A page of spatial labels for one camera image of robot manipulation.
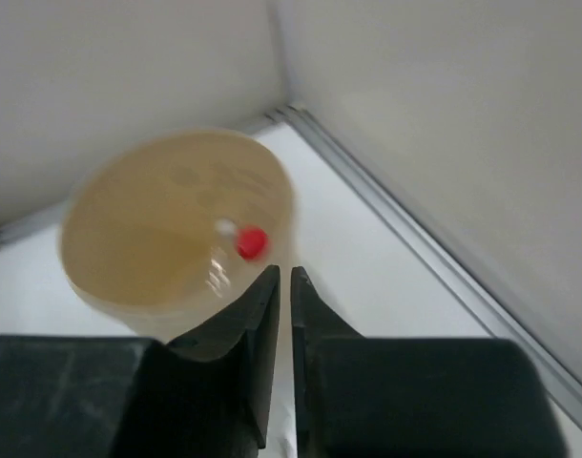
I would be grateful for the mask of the clear bottle blue white cap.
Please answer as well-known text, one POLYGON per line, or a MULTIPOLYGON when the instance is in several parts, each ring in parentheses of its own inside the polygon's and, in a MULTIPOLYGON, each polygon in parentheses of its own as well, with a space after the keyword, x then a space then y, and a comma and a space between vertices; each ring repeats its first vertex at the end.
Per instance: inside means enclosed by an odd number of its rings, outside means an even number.
POLYGON ((221 237, 234 239, 238 233, 238 226, 231 219, 217 219, 215 230, 221 237))

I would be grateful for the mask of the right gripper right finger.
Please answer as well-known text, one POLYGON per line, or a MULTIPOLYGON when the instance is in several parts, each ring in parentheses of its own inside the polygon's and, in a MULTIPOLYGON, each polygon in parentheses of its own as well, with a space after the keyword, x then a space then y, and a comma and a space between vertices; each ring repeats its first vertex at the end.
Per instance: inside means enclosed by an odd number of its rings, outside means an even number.
POLYGON ((301 457, 565 457, 528 355, 483 338, 366 337, 291 273, 301 457))

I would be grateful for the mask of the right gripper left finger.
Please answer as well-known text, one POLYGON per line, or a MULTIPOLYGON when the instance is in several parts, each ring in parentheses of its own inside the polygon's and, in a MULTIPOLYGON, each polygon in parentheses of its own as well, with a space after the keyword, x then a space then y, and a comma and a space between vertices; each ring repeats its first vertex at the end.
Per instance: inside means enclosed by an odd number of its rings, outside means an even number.
POLYGON ((281 271, 168 343, 0 335, 0 457, 255 457, 281 271))

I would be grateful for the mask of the clear bottle red label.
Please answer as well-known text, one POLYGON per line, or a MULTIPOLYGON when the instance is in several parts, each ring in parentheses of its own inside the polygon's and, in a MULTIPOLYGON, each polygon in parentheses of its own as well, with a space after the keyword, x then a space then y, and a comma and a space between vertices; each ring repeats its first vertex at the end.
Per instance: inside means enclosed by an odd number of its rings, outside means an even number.
POLYGON ((234 239, 221 237, 215 230, 210 249, 206 284, 219 297, 228 294, 247 269, 262 258, 268 247, 266 232, 255 225, 238 225, 234 239))

